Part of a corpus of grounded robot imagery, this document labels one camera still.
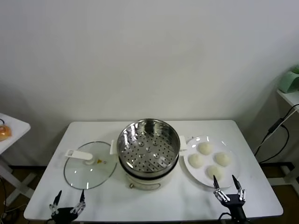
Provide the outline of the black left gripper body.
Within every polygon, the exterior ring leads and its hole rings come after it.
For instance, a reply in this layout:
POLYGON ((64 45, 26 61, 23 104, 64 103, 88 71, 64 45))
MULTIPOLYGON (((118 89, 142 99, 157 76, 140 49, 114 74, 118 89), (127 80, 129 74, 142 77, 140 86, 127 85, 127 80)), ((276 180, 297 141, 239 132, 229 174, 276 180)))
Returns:
POLYGON ((74 207, 57 208, 50 206, 51 220, 56 224, 70 224, 77 218, 77 212, 74 207))

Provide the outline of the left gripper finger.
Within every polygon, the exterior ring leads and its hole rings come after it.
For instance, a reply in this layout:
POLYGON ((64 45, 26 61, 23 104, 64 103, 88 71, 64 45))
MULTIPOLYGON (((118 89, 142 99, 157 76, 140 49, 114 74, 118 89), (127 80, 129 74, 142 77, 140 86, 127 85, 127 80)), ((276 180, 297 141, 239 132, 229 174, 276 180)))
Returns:
POLYGON ((81 192, 79 203, 70 211, 72 214, 80 214, 86 207, 84 190, 81 192))
POLYGON ((62 191, 59 191, 58 195, 55 197, 54 202, 49 205, 49 209, 51 211, 51 215, 57 215, 58 212, 58 203, 61 197, 62 191))

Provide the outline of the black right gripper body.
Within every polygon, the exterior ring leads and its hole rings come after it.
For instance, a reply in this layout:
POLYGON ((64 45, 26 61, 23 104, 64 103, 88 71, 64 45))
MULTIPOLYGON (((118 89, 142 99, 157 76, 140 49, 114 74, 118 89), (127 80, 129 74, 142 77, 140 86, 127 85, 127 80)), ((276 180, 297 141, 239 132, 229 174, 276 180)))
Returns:
POLYGON ((245 212, 243 210, 243 205, 245 202, 243 200, 240 200, 240 197, 238 194, 229 194, 227 195, 230 199, 229 201, 221 201, 221 204, 229 209, 231 220, 233 222, 246 222, 247 217, 245 215, 245 212))

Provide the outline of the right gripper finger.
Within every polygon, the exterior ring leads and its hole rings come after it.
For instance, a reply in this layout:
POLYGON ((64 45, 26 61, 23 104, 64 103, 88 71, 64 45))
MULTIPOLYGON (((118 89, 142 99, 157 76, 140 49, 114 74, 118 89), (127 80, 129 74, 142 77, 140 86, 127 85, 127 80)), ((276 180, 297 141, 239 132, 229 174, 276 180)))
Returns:
POLYGON ((234 175, 232 175, 232 178, 233 178, 233 182, 234 182, 235 187, 238 192, 239 200, 245 202, 246 201, 246 190, 241 187, 240 182, 236 179, 236 177, 234 175))
POLYGON ((213 175, 213 182, 214 182, 214 195, 215 197, 222 203, 222 202, 229 202, 230 198, 220 189, 218 181, 213 175))

